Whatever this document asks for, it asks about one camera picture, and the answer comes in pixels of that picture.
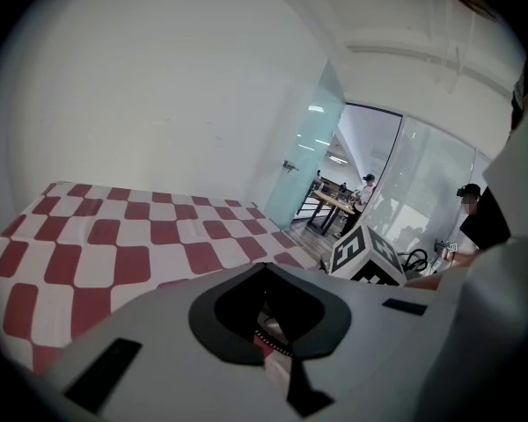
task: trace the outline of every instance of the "table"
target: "table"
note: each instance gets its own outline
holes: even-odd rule
[[[307,225],[320,233],[320,235],[324,236],[328,229],[331,228],[331,225],[334,222],[334,219],[336,219],[336,216],[340,213],[340,211],[344,211],[345,213],[348,213],[349,215],[352,215],[354,211],[352,208],[350,208],[348,205],[345,205],[344,203],[338,201],[337,199],[334,199],[333,197],[330,197],[329,195],[326,195],[325,193],[320,193],[319,191],[313,191],[313,193],[319,198],[320,203],[317,205],[317,209],[315,209],[315,212],[311,216],[311,219],[307,222]],[[332,208],[329,211],[328,215],[326,216],[325,220],[321,224],[320,227],[317,227],[313,223],[315,220],[315,216],[320,212],[321,208],[327,203],[328,205],[331,205]]]
[[[268,261],[316,266],[254,204],[54,183],[0,236],[0,347],[41,373],[139,295]]]

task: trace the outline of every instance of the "wooden table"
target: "wooden table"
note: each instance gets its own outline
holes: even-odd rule
[[[354,213],[351,207],[345,205],[341,201],[338,201],[337,199],[334,199],[329,195],[326,195],[325,193],[320,193],[319,191],[313,191],[313,193],[315,194],[316,198],[319,199],[320,203],[317,205],[317,209],[315,209],[315,212],[313,213],[311,219],[309,219],[309,221],[307,222],[307,225],[309,226],[309,228],[318,231],[322,236],[324,236],[328,232],[328,229],[331,228],[334,219],[336,219],[336,216],[340,213],[341,210],[350,215]],[[332,208],[323,223],[321,224],[321,226],[318,227],[313,223],[313,221],[315,220],[315,216],[320,212],[321,208],[323,208],[325,203],[327,205],[330,205]]]

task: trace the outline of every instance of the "doorway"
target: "doorway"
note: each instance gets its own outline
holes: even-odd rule
[[[381,179],[401,119],[364,105],[344,106],[316,176],[286,229],[315,260],[330,256],[351,211],[357,210],[353,194],[366,187],[363,177],[373,175],[374,185]]]

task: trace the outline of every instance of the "table leg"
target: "table leg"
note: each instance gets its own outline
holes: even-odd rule
[[[301,212],[301,208],[303,207],[303,205],[307,201],[307,197],[309,197],[311,195],[312,191],[313,191],[313,184],[311,184],[311,186],[309,186],[309,189],[307,189],[307,194],[303,197],[303,201],[301,202],[301,206],[297,210],[296,215],[299,215],[299,213]]]
[[[334,222],[334,219],[336,219],[336,216],[340,213],[341,209],[339,207],[336,207],[336,209],[334,210],[334,214],[333,214],[333,217],[330,218],[330,220],[328,221],[328,224],[325,226],[325,228],[323,228],[323,230],[320,232],[321,235],[325,235],[327,232],[328,232],[328,229],[331,228],[331,225],[333,224]]]
[[[325,204],[324,200],[321,200],[320,203],[317,205],[317,209],[315,209],[315,212],[311,216],[311,219],[307,222],[307,225],[313,225],[313,221],[315,220],[315,216],[319,213],[320,209],[323,208],[323,205]]]
[[[328,222],[328,220],[330,219],[331,215],[333,215],[333,211],[336,207],[331,207],[331,210],[328,212],[328,215],[325,217],[325,220],[323,221],[323,223],[321,223],[320,227],[323,229],[325,228],[325,225],[326,223]]]

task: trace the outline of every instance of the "ceiling light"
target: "ceiling light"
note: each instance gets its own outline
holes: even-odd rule
[[[348,163],[348,161],[344,161],[343,159],[337,158],[336,156],[329,156],[328,158],[332,159],[333,161],[335,161],[338,164],[342,164],[342,163],[347,164]]]

